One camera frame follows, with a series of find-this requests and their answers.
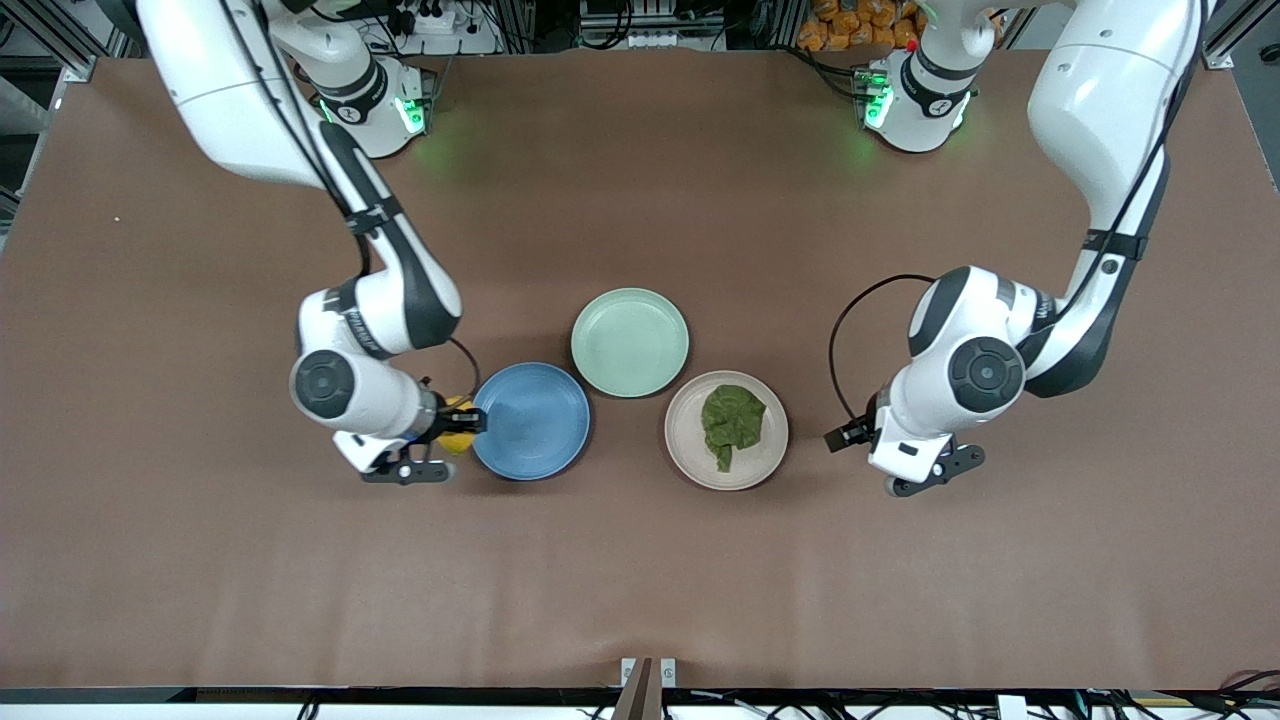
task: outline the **green indicator light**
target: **green indicator light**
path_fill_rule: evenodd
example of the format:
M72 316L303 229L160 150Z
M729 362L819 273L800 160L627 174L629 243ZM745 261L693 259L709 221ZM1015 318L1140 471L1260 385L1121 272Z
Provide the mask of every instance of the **green indicator light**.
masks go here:
M972 92L964 94L964 100L961 100L960 106L956 108L956 119L955 122L951 123L951 129L956 129L957 127L960 127L960 123L964 122L964 109L969 105L970 97L973 97Z
M867 124L873 128L879 128L884 124L884 115L888 113L888 106L893 104L893 88L888 87L884 90L884 95L881 95L867 106Z
M410 133L419 133L426 127L422 120L422 108L416 100L396 99L396 109L399 110L401 119L404 120L404 129Z

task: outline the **brown table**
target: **brown table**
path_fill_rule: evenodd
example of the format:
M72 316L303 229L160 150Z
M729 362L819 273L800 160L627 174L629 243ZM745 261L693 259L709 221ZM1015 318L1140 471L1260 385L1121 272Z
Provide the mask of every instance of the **brown table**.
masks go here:
M298 301L353 272L316 191L207 161L154 68L68 94L3 261L0 683L1216 687L1280 664L1280 202L1229 74L1201 74L1111 357L966 439L989 460L887 497L841 421L826 341L899 272L979 263L1061 291L1084 204L997 53L968 124L908 156L769 54L453 64L435 132L380 167L462 288L486 372L570 368L596 293L685 313L678 382L769 383L792 443L758 489L684 480L672 389L591 392L581 460L507 483L366 486L287 392ZM859 309L865 398L920 287ZM463 389L451 350L403 359Z

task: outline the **beige plate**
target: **beige plate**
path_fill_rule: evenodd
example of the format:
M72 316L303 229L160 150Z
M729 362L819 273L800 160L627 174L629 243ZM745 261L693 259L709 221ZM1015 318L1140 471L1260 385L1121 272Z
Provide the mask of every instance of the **beige plate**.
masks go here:
M746 450L735 448L728 473L716 469L716 456L707 450L703 432L703 404L723 384L741 386L764 404L760 442ZM716 370L689 380L671 398L666 436L671 459L691 480L712 489L746 489L764 482L782 462L787 451L787 415L767 384L745 373Z

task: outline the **blue plate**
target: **blue plate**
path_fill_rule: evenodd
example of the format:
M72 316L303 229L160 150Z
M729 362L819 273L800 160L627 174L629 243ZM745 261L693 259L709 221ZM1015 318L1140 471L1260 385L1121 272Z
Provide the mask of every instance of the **blue plate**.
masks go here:
M494 473L540 480L577 457L591 428L586 393L572 375L545 363L521 363L489 378L475 404L489 428L471 446Z

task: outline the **yellow lemon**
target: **yellow lemon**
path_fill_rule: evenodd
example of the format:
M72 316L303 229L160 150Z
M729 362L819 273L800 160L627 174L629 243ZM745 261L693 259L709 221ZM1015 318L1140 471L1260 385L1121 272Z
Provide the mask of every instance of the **yellow lemon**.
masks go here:
M462 400L462 396L456 395L445 400L444 404L447 406L453 405L458 400ZM460 410L471 410L474 407L475 404L472 404L471 401L458 405ZM476 436L471 433L444 433L440 437L435 438L435 442L440 443L440 447L452 452L453 455L462 455L463 452L471 448L471 443L475 442L475 439Z

